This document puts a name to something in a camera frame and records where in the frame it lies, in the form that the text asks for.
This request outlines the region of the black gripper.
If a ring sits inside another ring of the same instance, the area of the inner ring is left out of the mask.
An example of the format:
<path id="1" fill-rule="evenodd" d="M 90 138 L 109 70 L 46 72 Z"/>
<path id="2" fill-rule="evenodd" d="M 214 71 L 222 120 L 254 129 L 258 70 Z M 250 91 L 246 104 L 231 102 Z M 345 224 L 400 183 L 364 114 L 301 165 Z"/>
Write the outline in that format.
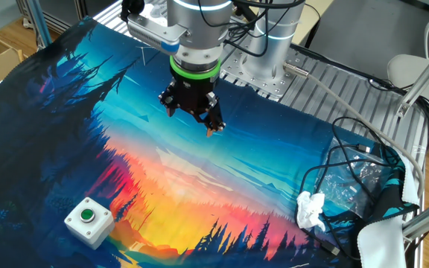
<path id="1" fill-rule="evenodd" d="M 216 74 L 193 79 L 174 72 L 174 81 L 159 95 L 168 117 L 172 117 L 177 109 L 182 109 L 193 112 L 196 121 L 206 126 L 207 137 L 223 131 L 226 123 L 221 114 L 219 97 L 214 93 L 218 78 Z"/>

